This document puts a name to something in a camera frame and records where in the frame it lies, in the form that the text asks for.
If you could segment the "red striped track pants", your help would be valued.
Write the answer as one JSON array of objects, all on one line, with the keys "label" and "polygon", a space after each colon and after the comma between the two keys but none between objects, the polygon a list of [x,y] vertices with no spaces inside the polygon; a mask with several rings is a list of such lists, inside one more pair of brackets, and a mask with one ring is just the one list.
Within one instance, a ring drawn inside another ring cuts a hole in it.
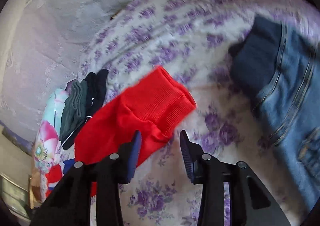
[{"label": "red striped track pants", "polygon": [[189,91],[158,66],[93,114],[75,138],[75,159],[84,164],[100,162],[139,131],[137,165],[141,165],[168,143],[174,129],[195,109]]}]

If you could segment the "folded floral quilt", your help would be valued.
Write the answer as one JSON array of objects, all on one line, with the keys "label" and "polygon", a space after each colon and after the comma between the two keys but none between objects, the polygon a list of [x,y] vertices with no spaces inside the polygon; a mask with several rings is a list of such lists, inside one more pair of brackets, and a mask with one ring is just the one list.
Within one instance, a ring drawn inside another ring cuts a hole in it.
[{"label": "folded floral quilt", "polygon": [[34,169],[31,185],[36,199],[41,203],[74,162],[74,159],[63,161],[60,157],[59,135],[62,113],[68,97],[68,92],[63,89],[56,89],[50,95],[37,132],[33,150]]}]

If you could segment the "folded dark green pants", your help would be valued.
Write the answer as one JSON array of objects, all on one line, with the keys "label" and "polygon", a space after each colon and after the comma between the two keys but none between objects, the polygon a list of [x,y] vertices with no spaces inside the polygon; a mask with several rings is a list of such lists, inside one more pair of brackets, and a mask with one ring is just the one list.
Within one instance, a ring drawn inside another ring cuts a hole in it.
[{"label": "folded dark green pants", "polygon": [[81,128],[103,106],[107,76],[108,70],[100,70],[98,73],[90,72],[81,82],[72,83],[61,117],[59,140],[64,150],[74,144]]}]

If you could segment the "blue denim jeans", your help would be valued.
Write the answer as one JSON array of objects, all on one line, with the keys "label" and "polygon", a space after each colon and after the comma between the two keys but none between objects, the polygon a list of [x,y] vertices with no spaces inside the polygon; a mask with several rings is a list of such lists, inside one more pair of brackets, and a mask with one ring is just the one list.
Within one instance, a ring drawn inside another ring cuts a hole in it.
[{"label": "blue denim jeans", "polygon": [[258,15],[229,51],[232,80],[311,210],[319,199],[319,44]]}]

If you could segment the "white lace headboard cover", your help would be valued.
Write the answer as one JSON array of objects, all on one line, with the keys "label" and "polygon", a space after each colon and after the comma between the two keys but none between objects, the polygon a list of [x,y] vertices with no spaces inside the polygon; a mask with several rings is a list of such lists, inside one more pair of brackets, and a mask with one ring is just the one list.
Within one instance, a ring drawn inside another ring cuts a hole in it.
[{"label": "white lace headboard cover", "polygon": [[1,122],[35,140],[48,96],[74,79],[100,28],[131,0],[8,0],[1,11]]}]

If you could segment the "purple floral bedspread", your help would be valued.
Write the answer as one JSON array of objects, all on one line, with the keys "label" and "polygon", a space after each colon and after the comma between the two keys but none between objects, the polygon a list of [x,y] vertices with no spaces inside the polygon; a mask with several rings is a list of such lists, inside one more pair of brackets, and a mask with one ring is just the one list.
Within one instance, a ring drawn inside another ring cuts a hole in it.
[{"label": "purple floral bedspread", "polygon": [[161,65],[197,103],[167,145],[136,170],[129,185],[119,187],[125,225],[196,225],[202,188],[185,173],[181,130],[223,162],[247,162],[291,225],[304,219],[293,181],[229,76],[228,49],[244,40],[256,15],[319,40],[319,12],[305,0],[133,0],[81,54],[78,79],[109,71],[107,102]]}]

